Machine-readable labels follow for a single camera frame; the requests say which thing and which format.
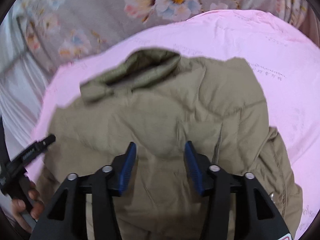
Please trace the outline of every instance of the gray fabric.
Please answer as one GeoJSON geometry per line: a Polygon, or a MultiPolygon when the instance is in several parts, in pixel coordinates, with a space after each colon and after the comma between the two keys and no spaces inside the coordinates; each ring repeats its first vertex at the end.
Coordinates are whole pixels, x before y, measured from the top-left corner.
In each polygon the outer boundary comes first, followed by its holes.
{"type": "Polygon", "coordinates": [[[0,74],[0,112],[9,132],[22,147],[30,143],[48,83],[46,74],[29,53],[0,74]]]}
{"type": "Polygon", "coordinates": [[[24,38],[19,31],[18,22],[14,18],[12,7],[0,26],[0,73],[10,67],[26,50],[24,38]]]}
{"type": "Polygon", "coordinates": [[[44,67],[105,51],[144,29],[215,9],[258,9],[299,27],[305,0],[20,0],[27,44],[44,67]]]}

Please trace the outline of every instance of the hand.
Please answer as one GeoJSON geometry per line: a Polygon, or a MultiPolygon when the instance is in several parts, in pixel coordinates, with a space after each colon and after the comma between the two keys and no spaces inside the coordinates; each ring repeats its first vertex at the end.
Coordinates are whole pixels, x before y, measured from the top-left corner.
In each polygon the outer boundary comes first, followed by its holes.
{"type": "MultiPolygon", "coordinates": [[[[34,219],[39,219],[39,216],[44,210],[44,204],[37,200],[39,197],[39,192],[36,190],[36,184],[34,184],[32,181],[30,182],[31,189],[28,191],[29,197],[33,200],[36,200],[36,203],[33,206],[33,209],[31,210],[30,215],[34,219]]],[[[28,225],[28,223],[24,220],[24,218],[20,215],[22,211],[26,209],[26,205],[23,200],[21,199],[13,199],[11,201],[11,210],[13,217],[18,222],[18,224],[26,230],[28,233],[31,234],[31,227],[28,225]]]]}

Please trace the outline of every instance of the khaki puffer jacket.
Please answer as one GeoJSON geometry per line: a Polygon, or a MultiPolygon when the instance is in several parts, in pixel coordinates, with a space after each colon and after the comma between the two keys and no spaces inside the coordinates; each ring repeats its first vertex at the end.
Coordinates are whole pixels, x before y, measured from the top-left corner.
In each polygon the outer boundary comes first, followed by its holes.
{"type": "MultiPolygon", "coordinates": [[[[129,188],[114,198],[124,240],[199,239],[207,199],[197,196],[187,176],[183,151],[188,140],[229,173],[253,172],[273,194],[293,237],[298,228],[302,190],[281,136],[269,127],[263,91],[243,59],[137,51],[83,84],[81,98],[56,111],[49,132],[57,141],[38,182],[45,201],[69,173],[92,174],[123,154],[130,141],[137,144],[129,188]]],[[[229,239],[234,212],[232,206],[229,239]]],[[[90,216],[87,224],[92,239],[90,216]]]]}

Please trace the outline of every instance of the pink bed sheet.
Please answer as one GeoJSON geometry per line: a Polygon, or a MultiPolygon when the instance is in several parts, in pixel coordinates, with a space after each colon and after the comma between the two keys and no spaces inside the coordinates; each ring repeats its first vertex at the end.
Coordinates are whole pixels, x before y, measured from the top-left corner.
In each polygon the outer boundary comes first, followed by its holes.
{"type": "MultiPolygon", "coordinates": [[[[68,106],[80,95],[80,83],[114,68],[131,52],[149,47],[177,50],[187,57],[243,57],[249,62],[267,98],[270,125],[278,127],[296,182],[303,188],[298,239],[320,208],[320,50],[269,13],[207,12],[145,30],[98,56],[61,66],[47,88],[33,139],[47,134],[57,107],[68,106]]],[[[42,165],[41,157],[28,167],[31,179],[37,178],[42,165]]]]}

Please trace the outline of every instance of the floral bedding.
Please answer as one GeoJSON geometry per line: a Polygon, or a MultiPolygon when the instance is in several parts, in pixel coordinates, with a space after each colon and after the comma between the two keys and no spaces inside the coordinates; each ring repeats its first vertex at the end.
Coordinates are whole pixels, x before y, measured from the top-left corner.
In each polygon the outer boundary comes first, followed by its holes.
{"type": "Polygon", "coordinates": [[[105,51],[144,29],[218,9],[259,9],[299,28],[306,0],[19,0],[20,31],[39,64],[51,72],[105,51]]]}

